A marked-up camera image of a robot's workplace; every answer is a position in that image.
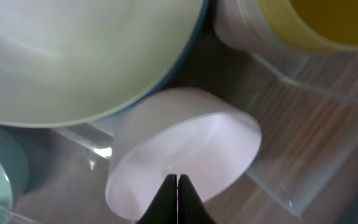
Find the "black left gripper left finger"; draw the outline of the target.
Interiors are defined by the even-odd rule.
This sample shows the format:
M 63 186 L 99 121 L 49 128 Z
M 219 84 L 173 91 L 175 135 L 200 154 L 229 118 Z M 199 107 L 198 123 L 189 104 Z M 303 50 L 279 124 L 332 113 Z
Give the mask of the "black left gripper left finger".
M 148 209 L 137 224 L 177 224 L 177 175 L 162 182 Z

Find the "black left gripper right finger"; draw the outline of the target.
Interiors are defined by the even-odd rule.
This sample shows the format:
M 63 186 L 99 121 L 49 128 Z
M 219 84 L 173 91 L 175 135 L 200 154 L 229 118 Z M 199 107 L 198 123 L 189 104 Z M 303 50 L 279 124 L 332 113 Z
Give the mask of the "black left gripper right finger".
M 178 181 L 178 224 L 216 224 L 185 174 Z

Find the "light pink plastic bowl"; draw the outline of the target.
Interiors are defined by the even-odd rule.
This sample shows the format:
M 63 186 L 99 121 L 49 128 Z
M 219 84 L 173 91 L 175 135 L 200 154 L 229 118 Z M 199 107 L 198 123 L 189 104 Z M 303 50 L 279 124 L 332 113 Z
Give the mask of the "light pink plastic bowl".
M 169 174 L 187 175 L 207 202 L 252 164 L 262 144 L 256 119 L 197 88 L 158 92 L 130 110 L 113 139 L 108 207 L 138 220 Z

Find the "mint green plastic bowl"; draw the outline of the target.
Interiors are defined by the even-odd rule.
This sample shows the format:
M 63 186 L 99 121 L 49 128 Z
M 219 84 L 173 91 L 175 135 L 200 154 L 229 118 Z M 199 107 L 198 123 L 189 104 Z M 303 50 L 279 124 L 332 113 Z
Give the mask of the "mint green plastic bowl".
M 16 139 L 0 127 L 0 206 L 12 209 L 28 183 L 27 156 Z

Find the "cream plastic bowl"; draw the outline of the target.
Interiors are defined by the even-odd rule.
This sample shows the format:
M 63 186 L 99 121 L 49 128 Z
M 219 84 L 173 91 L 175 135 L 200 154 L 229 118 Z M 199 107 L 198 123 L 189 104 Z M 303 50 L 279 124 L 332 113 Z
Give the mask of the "cream plastic bowl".
M 0 0 L 0 124 L 54 128 L 160 88 L 199 34 L 202 0 Z

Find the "cream plastic cup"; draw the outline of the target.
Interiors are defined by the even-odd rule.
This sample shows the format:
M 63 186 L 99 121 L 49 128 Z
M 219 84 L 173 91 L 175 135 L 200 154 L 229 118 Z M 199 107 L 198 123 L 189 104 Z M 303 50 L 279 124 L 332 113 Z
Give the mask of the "cream plastic cup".
M 304 57 L 274 31 L 258 0 L 218 0 L 214 31 L 232 49 L 280 57 Z

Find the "yellow plastic cup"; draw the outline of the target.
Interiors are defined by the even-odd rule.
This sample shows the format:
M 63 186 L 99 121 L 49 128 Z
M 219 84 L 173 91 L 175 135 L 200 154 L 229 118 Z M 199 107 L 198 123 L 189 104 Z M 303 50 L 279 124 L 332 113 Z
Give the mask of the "yellow plastic cup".
M 273 30 L 307 52 L 358 52 L 358 0 L 260 0 Z

